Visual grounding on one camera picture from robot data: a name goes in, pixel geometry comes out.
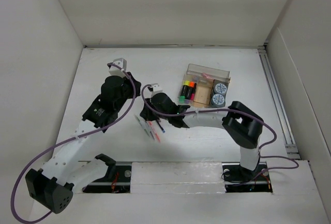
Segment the orange highlighter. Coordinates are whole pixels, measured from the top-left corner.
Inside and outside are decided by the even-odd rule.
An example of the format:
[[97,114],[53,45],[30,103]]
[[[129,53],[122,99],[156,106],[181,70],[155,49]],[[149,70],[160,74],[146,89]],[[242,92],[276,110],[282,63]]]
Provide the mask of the orange highlighter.
[[185,94],[186,99],[191,99],[191,95],[193,94],[194,87],[195,87],[195,83],[190,81],[188,84],[186,94]]

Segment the clear plastic organizer box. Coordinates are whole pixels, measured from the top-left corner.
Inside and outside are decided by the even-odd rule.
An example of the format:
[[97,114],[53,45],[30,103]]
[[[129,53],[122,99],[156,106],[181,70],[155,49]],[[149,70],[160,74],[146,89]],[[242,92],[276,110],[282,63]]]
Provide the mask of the clear plastic organizer box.
[[230,72],[226,70],[221,69],[215,69],[205,66],[200,66],[196,64],[189,64],[186,70],[186,73],[183,76],[182,85],[184,82],[192,81],[193,77],[203,77],[202,73],[206,73],[212,77],[212,79],[207,79],[207,84],[195,84],[193,93],[195,94],[194,100],[186,99],[184,103],[179,102],[179,95],[181,88],[178,93],[178,103],[179,104],[185,104],[190,105],[196,108],[216,108],[210,105],[210,98],[214,94],[213,92],[213,86],[216,81],[224,83],[229,88],[230,83]]

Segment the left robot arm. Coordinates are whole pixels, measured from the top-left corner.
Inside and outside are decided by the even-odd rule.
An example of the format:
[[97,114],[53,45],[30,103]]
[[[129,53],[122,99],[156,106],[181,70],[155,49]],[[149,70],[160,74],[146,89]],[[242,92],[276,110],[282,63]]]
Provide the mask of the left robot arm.
[[120,119],[119,112],[127,100],[140,95],[141,82],[129,72],[107,77],[100,94],[82,115],[72,138],[39,170],[30,169],[25,175],[29,195],[50,212],[59,214],[73,195],[96,179],[109,181],[115,176],[116,162],[99,154],[80,169],[76,163],[88,153],[92,139]]

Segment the blue gel pen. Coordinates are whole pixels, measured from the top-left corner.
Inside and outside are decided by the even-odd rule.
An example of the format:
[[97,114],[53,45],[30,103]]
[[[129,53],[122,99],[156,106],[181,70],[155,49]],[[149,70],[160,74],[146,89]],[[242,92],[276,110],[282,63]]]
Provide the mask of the blue gel pen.
[[160,121],[159,120],[156,120],[156,123],[159,126],[159,128],[161,129],[162,133],[165,133],[165,129],[162,127]]

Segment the green gel pen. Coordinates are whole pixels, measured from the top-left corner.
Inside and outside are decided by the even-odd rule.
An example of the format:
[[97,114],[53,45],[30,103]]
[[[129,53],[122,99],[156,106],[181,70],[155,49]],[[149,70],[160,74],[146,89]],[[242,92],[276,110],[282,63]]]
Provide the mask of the green gel pen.
[[140,118],[139,118],[138,116],[134,115],[134,117],[135,117],[136,121],[139,123],[139,125],[141,126],[141,128],[144,130],[144,132],[147,134],[147,136],[148,136],[149,138],[151,138],[151,137],[152,137],[152,136],[151,136],[151,132],[150,132],[149,129],[146,127],[145,123],[144,123],[142,120],[140,120]]

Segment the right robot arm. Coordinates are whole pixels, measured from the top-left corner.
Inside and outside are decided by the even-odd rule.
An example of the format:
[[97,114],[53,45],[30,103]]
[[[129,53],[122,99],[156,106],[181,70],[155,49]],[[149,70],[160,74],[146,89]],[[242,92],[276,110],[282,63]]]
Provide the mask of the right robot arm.
[[140,117],[145,121],[164,119],[176,128],[213,127],[224,129],[240,147],[240,162],[237,169],[244,179],[252,179],[258,173],[259,139],[262,133],[262,118],[239,101],[234,101],[229,110],[195,108],[176,105],[165,93],[158,93],[144,100]]

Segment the green highlighter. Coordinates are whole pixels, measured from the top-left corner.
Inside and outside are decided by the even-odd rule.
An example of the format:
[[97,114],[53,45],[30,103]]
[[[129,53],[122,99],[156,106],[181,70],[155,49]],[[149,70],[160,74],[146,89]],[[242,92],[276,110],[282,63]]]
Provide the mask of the green highlighter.
[[180,103],[184,103],[185,100],[186,100],[185,96],[180,96],[180,97],[179,97],[179,102],[180,102]]

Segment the yellow highlighter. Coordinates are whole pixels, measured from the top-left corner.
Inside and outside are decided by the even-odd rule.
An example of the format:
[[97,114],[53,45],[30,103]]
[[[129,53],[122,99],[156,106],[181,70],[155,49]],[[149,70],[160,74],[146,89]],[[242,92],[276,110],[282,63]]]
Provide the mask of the yellow highlighter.
[[182,85],[179,97],[180,96],[185,96],[186,97],[186,92],[188,90],[189,83],[190,83],[190,81],[187,81],[187,80],[184,82],[184,84]]

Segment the blue glue jar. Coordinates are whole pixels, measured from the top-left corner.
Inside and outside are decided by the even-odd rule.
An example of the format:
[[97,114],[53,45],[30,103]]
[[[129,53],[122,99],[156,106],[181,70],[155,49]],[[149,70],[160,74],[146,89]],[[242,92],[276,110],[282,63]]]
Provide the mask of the blue glue jar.
[[228,91],[228,87],[222,83],[216,81],[213,86],[213,92],[214,94],[220,94],[220,95],[225,95]]
[[210,105],[216,108],[225,106],[225,97],[221,94],[213,94],[210,98]]

